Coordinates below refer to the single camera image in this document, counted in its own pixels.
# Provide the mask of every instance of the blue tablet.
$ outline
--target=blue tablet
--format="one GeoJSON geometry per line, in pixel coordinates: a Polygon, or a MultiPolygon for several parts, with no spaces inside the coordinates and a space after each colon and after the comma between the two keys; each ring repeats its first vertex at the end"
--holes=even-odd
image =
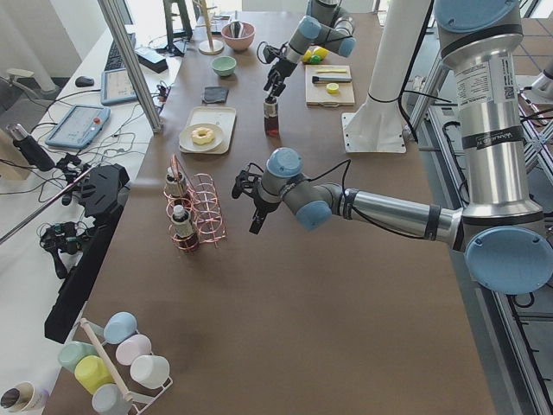
{"type": "Polygon", "coordinates": [[[114,105],[137,99],[135,88],[130,82],[125,68],[113,69],[102,73],[100,102],[102,105],[114,105]]]}
{"type": "Polygon", "coordinates": [[[82,149],[102,130],[111,110],[105,106],[74,105],[46,139],[47,145],[82,149]]]}

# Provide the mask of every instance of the black mouse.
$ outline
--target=black mouse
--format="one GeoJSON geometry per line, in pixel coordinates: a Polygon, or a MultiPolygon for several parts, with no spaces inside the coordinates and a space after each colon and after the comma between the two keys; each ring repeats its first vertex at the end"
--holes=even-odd
{"type": "Polygon", "coordinates": [[[83,86],[92,86],[94,85],[94,78],[91,78],[90,76],[80,76],[75,80],[75,86],[83,87],[83,86]]]}

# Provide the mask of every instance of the cup rack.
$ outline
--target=cup rack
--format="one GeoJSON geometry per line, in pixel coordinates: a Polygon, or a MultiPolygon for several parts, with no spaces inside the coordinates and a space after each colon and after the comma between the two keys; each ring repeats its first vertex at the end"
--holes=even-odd
{"type": "Polygon", "coordinates": [[[175,234],[173,225],[169,226],[171,239],[179,249],[184,252],[195,250],[199,244],[211,243],[217,246],[217,243],[226,237],[225,222],[219,204],[219,197],[213,178],[205,173],[199,173],[194,176],[188,176],[182,164],[173,155],[169,167],[173,177],[184,176],[186,180],[176,181],[176,191],[169,191],[168,185],[165,185],[163,194],[167,199],[166,213],[169,218],[172,217],[175,205],[182,205],[190,210],[194,230],[194,235],[188,238],[180,238],[175,234]]]}
{"type": "Polygon", "coordinates": [[[154,396],[145,395],[143,393],[132,392],[125,384],[123,377],[121,376],[121,374],[119,373],[119,371],[117,370],[113,362],[111,361],[110,356],[105,351],[104,349],[105,342],[102,343],[99,340],[99,336],[104,337],[104,328],[101,326],[98,326],[97,324],[94,324],[93,322],[89,322],[85,318],[80,319],[79,325],[85,331],[91,344],[94,346],[94,349],[98,353],[98,356],[104,362],[105,366],[107,367],[107,370],[110,372],[110,375],[113,378],[113,381],[115,382],[119,391],[122,393],[124,399],[127,402],[132,401],[131,410],[133,412],[130,412],[130,413],[133,413],[134,415],[139,415],[145,412],[154,402],[156,402],[156,400],[160,396],[162,396],[165,393],[165,391],[167,391],[171,387],[171,385],[173,385],[173,379],[169,376],[165,381],[165,383],[161,386],[160,390],[154,396]]]}

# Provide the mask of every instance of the brown table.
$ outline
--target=brown table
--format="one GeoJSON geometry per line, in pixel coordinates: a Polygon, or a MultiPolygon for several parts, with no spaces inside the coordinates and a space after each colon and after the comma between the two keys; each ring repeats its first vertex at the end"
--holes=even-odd
{"type": "MultiPolygon", "coordinates": [[[[302,154],[308,175],[351,157],[349,187],[426,203],[431,194],[415,145],[406,155],[347,155],[344,108],[307,108],[302,67],[280,99],[281,138],[267,138],[269,67],[256,47],[286,42],[300,16],[239,17],[257,34],[246,52],[225,49],[238,61],[230,79],[212,72],[213,57],[188,50],[162,113],[164,132],[133,183],[85,316],[104,324],[117,311],[133,313],[168,358],[175,383],[152,414],[495,413],[446,246],[337,217],[308,233],[285,206],[259,235],[248,233],[254,209],[245,196],[231,199],[234,176],[280,146],[302,154]],[[203,87],[215,85],[230,87],[227,105],[238,112],[230,151],[182,155],[178,133],[203,87]],[[186,254],[169,239],[162,187],[174,153],[189,174],[209,173],[218,186],[228,232],[219,248],[186,254]]],[[[351,65],[357,108],[381,29],[373,15],[355,17],[353,57],[327,63],[351,65]]],[[[62,371],[45,414],[93,413],[90,398],[62,371]]]]}

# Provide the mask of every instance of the black keyboard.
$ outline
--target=black keyboard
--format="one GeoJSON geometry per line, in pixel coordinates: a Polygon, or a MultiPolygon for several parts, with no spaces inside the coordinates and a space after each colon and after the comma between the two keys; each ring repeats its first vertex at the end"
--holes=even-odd
{"type": "MultiPolygon", "coordinates": [[[[135,43],[137,42],[137,38],[135,37],[135,34],[129,34],[129,40],[132,47],[135,47],[135,43]]],[[[119,52],[118,45],[115,44],[114,41],[111,42],[110,51],[107,54],[107,61],[105,62],[105,71],[112,71],[114,69],[121,69],[124,67],[123,57],[121,56],[121,52],[119,52]]]]}

